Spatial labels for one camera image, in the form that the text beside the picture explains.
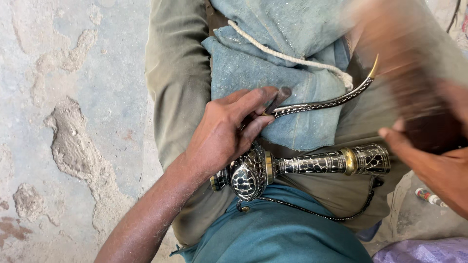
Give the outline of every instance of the hand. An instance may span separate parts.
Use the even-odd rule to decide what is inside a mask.
[[[468,138],[468,89],[449,83],[443,83],[439,88],[462,122]],[[434,155],[415,149],[403,131],[404,123],[399,120],[393,129],[381,128],[379,134],[421,181],[450,208],[468,219],[468,147]]]
[[[277,92],[275,87],[243,89],[207,103],[184,153],[186,162],[202,174],[201,179],[208,179],[241,156],[261,130],[274,121],[273,116],[261,114],[263,105]],[[247,116],[253,120],[239,131]]]

